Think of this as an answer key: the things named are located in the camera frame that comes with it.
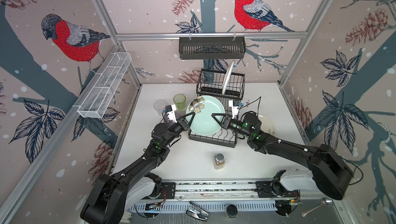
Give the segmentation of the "pale green plate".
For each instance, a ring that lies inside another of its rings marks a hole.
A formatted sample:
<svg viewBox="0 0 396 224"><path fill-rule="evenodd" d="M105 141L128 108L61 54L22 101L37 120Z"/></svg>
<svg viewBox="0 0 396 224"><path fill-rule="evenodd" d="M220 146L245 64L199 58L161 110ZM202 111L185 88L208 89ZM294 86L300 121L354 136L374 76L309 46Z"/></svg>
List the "pale green plate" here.
<svg viewBox="0 0 396 224"><path fill-rule="evenodd" d="M211 117L213 113L225 113L223 104L217 98L203 95L193 99L186 109L186 114L195 112L196 115L190 130L200 136L209 136L217 133L221 127Z"/></svg>

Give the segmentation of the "green glass tumbler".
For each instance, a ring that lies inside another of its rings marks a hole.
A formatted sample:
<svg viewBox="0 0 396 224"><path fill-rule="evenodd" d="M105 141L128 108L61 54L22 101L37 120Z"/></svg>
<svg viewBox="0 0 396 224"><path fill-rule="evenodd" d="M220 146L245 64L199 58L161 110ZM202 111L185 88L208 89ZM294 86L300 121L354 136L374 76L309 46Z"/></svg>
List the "green glass tumbler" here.
<svg viewBox="0 0 396 224"><path fill-rule="evenodd" d="M173 97L174 104L178 110L186 108L186 96L184 94L176 94Z"/></svg>

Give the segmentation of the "clear glass tumbler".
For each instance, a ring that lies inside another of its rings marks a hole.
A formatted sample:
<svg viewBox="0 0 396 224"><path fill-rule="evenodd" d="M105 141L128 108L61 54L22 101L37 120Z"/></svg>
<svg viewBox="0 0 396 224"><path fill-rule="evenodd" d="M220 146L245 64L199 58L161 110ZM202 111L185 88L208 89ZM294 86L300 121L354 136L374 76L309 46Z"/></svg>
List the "clear glass tumbler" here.
<svg viewBox="0 0 396 224"><path fill-rule="evenodd" d="M154 103L154 109L159 116L163 116L163 112L166 109L167 102L165 100L158 100Z"/></svg>

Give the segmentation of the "white plate blue rim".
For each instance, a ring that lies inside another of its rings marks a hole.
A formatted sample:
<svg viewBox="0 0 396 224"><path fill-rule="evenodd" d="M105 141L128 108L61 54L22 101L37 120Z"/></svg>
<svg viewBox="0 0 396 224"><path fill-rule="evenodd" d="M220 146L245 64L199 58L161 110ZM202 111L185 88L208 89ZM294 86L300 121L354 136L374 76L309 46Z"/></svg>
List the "white plate blue rim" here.
<svg viewBox="0 0 396 224"><path fill-rule="evenodd" d="M222 95L225 95L226 88L227 88L227 85L228 85L228 83L230 81L231 74L232 74L232 71L233 71L233 68L234 68L234 64L235 64L235 60L233 60L231 62L230 66L228 67L228 70L227 70L227 72L225 74L225 77L224 77L224 80L223 80L223 85L222 85L222 92L221 92Z"/></svg>

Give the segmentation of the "lilac bowl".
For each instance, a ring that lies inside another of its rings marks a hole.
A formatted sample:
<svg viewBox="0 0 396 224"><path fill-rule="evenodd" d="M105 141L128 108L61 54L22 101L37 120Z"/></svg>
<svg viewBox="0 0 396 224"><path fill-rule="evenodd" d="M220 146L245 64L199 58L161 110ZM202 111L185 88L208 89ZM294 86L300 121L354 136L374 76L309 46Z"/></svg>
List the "lilac bowl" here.
<svg viewBox="0 0 396 224"><path fill-rule="evenodd" d="M167 125L171 124L171 121L169 120L169 118L168 118L168 116L166 114L164 115L164 123L167 124Z"/></svg>

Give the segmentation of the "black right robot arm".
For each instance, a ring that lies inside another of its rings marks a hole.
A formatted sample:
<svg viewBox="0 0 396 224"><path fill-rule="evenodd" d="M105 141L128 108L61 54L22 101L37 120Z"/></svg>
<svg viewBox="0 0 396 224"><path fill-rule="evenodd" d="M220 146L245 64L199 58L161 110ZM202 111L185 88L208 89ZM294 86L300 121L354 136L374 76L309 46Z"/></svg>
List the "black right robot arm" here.
<svg viewBox="0 0 396 224"><path fill-rule="evenodd" d="M277 138L260 129L262 123L255 112L247 114L242 121L225 113L213 113L211 117L222 128L245 136L255 152L282 157L309 169L324 195L334 200L344 198L354 173L330 146L305 146Z"/></svg>

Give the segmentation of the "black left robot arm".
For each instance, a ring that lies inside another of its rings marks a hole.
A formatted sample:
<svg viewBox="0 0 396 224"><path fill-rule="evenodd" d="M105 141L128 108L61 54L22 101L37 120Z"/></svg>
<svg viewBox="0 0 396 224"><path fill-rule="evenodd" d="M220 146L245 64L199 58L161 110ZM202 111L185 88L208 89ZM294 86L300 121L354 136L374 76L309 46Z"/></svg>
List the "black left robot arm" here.
<svg viewBox="0 0 396 224"><path fill-rule="evenodd" d="M118 224L128 209L129 192L140 180L149 178L154 185L160 184L160 177L151 173L151 170L166 159L171 142L190 128L195 115L194 112L183 115L170 127L163 123L157 124L148 147L139 159L111 176L103 174L96 180L80 218L89 224Z"/></svg>

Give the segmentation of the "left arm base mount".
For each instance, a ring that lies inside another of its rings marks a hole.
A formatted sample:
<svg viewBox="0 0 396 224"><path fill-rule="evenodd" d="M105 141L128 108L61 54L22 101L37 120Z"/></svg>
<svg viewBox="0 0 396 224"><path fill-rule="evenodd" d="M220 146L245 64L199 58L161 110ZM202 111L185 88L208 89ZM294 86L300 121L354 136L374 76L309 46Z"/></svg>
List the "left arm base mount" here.
<svg viewBox="0 0 396 224"><path fill-rule="evenodd" d="M176 183L175 182L165 182L159 185L155 185L154 192L145 197L145 200L168 200L174 199L176 193Z"/></svg>

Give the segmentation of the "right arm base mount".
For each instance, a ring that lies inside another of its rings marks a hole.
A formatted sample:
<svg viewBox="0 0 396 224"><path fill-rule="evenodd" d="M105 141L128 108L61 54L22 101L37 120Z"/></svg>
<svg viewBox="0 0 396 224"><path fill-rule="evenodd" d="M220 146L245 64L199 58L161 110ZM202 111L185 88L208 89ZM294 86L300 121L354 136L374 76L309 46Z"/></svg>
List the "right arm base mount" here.
<svg viewBox="0 0 396 224"><path fill-rule="evenodd" d="M280 183L272 181L256 181L256 190L259 198L299 198L299 191L289 191Z"/></svg>

